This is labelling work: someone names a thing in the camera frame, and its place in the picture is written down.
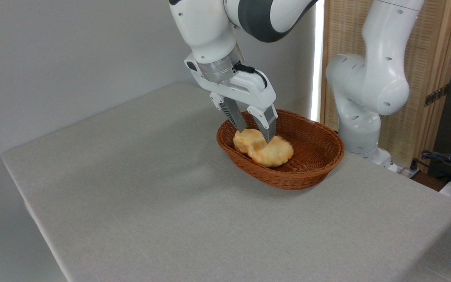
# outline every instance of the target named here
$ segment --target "hinge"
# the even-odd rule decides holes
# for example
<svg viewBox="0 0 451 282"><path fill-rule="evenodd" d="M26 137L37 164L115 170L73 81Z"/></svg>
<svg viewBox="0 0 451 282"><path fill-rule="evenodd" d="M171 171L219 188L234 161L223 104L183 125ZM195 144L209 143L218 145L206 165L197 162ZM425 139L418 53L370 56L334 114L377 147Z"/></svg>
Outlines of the hinge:
<svg viewBox="0 0 451 282"><path fill-rule="evenodd" d="M443 96L448 94L450 88L450 84L446 84L442 88L434 91L433 93L426 96L426 103L424 104L424 107L427 107L428 105L431 105L432 103L436 102L437 100L440 100Z"/></svg>

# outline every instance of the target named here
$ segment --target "wicker basket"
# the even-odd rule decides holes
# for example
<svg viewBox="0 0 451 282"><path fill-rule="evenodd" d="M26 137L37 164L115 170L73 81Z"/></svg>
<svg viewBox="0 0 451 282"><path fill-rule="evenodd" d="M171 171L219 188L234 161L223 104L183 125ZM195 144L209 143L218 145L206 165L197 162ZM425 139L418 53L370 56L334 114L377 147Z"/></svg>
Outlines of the wicker basket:
<svg viewBox="0 0 451 282"><path fill-rule="evenodd" d="M293 157L277 168L265 168L234 149L234 126L227 120L218 129L217 142L243 171L271 186L300 190L318 184L344 157L342 139L329 127L285 110L277 110L276 135L289 141ZM254 118L243 112L247 128L257 128Z"/></svg>

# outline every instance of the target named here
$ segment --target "gray tablecloth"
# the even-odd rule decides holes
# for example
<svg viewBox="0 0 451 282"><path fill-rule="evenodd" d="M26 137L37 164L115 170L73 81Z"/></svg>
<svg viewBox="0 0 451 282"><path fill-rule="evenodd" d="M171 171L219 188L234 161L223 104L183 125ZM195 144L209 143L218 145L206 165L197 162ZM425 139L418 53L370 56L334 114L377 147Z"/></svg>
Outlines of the gray tablecloth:
<svg viewBox="0 0 451 282"><path fill-rule="evenodd" d="M208 94L168 86L4 154L70 281L451 281L451 199L347 154L269 187L216 144Z"/></svg>

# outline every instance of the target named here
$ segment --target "bread roll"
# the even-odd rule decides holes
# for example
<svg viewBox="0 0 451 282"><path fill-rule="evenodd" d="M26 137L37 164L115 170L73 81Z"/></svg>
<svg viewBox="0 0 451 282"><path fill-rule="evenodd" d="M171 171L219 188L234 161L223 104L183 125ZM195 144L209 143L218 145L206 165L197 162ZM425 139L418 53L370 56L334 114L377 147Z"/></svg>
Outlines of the bread roll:
<svg viewBox="0 0 451 282"><path fill-rule="evenodd" d="M254 162L267 168L286 164L293 156L293 148L288 141L281 136L274 136L268 144L258 130L236 132L233 142L238 152L248 155Z"/></svg>

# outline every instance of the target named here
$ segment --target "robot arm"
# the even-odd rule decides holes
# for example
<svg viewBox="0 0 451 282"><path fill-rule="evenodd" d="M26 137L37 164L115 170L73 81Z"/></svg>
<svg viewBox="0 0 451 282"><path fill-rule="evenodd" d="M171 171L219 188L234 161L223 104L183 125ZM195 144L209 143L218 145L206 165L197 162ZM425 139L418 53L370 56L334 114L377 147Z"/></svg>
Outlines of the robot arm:
<svg viewBox="0 0 451 282"><path fill-rule="evenodd" d="M276 93L261 71L243 65L235 30L260 41L288 34L317 0L170 0L170 9L192 53L185 60L198 84L211 91L215 107L242 132L245 120L237 101L248 105L267 142L276 132Z"/></svg>
<svg viewBox="0 0 451 282"><path fill-rule="evenodd" d="M410 88L404 73L406 44L424 0L374 0L362 35L366 55L339 54L327 66L346 150L389 167L378 148L381 118L399 111Z"/></svg>

